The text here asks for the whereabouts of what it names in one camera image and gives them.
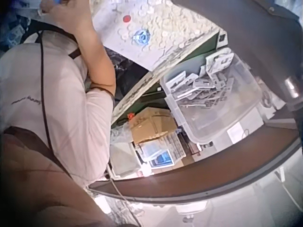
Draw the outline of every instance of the cardboard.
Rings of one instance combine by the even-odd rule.
[[[177,129],[170,110],[147,107],[129,121],[135,144],[156,140]]]

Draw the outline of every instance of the white shirt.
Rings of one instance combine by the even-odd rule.
[[[105,91],[85,93],[84,63],[81,57],[74,61],[68,56],[74,43],[60,34],[44,35],[45,109],[52,147],[84,187],[101,178],[108,163],[113,101]],[[40,44],[16,46],[0,59],[1,131],[9,126],[27,129],[48,146],[40,70]]]

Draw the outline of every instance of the packaging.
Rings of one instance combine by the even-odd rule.
[[[158,139],[177,129],[170,110],[147,107],[129,121],[134,143]]]

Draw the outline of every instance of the person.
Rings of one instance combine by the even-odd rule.
[[[42,47],[26,41],[2,56],[1,132],[43,150],[84,188],[103,176],[109,160],[115,69],[93,27],[89,0],[42,0],[41,9],[77,43],[44,31],[37,35]],[[73,59],[69,54],[78,47]]]

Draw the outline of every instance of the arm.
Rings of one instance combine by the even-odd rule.
[[[55,5],[53,0],[42,0],[41,8],[49,12],[65,31],[76,37],[89,69],[92,87],[103,88],[115,95],[115,69],[93,27],[89,0],[69,0],[65,5]]]

